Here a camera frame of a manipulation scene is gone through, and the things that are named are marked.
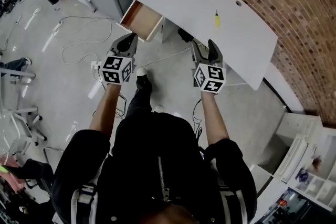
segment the screwdriver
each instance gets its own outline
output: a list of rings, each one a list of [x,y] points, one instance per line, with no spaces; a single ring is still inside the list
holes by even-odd
[[[217,10],[216,10],[216,14],[215,14],[215,25],[219,26],[219,16],[218,16]]]

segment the zipper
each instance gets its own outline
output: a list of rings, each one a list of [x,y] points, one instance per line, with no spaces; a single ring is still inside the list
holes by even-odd
[[[164,201],[169,200],[169,189],[165,187],[164,179],[163,179],[163,170],[162,170],[162,163],[161,157],[159,156],[159,170],[160,170],[160,180],[161,180],[161,188],[162,188],[162,196]]]

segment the leg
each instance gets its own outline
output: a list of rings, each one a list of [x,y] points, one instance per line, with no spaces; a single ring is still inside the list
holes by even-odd
[[[28,61],[26,58],[21,58],[18,60],[10,61],[8,63],[1,63],[0,67],[1,68],[6,68],[10,70],[15,70],[15,71],[21,71],[22,67],[28,64]]]
[[[137,91],[127,109],[126,117],[134,114],[135,112],[151,112],[152,107],[150,104],[152,84],[148,80],[146,70],[138,68],[137,75]]]

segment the machinery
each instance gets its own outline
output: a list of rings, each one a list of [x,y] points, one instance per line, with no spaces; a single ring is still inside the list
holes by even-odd
[[[115,40],[108,52],[106,60],[102,63],[104,82],[109,84],[122,84],[128,81],[134,71],[134,55],[138,45],[138,35],[130,33]],[[192,40],[193,61],[196,65],[194,79],[196,87],[201,91],[219,93],[226,82],[226,70],[223,66],[223,55],[217,45],[209,39],[209,54],[202,56],[197,43]]]

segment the white cube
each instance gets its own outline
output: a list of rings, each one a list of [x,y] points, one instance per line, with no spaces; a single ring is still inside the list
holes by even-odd
[[[201,91],[219,93],[226,83],[226,69],[200,63],[194,78]]]
[[[132,59],[108,56],[101,67],[102,77],[107,84],[122,85],[132,73]]]

